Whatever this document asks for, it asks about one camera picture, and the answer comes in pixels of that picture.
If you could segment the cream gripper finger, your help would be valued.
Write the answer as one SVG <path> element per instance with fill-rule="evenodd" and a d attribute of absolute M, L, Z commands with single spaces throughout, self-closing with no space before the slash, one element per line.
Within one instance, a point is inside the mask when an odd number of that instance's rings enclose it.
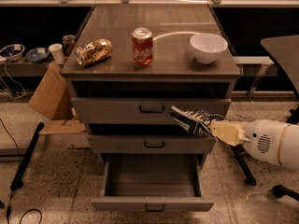
<path fill-rule="evenodd" d="M 210 123 L 210 131 L 223 143 L 233 147 L 250 141 L 241 122 L 213 120 Z"/>

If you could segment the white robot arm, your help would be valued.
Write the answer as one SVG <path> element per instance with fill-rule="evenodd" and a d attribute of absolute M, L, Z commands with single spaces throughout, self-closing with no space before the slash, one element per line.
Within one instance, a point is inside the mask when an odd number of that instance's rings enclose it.
<path fill-rule="evenodd" d="M 299 169 L 299 126 L 275 120 L 216 121 L 211 133 L 232 147 L 242 145 L 250 156 L 274 165 Z"/>

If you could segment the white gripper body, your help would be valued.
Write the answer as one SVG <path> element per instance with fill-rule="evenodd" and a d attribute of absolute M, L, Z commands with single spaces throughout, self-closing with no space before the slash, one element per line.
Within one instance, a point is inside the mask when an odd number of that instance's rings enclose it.
<path fill-rule="evenodd" d="M 274 120 L 258 119 L 250 122 L 244 126 L 249 141 L 244 142 L 243 148 L 256 160 L 279 165 L 279 145 L 288 128 L 288 123 Z"/>

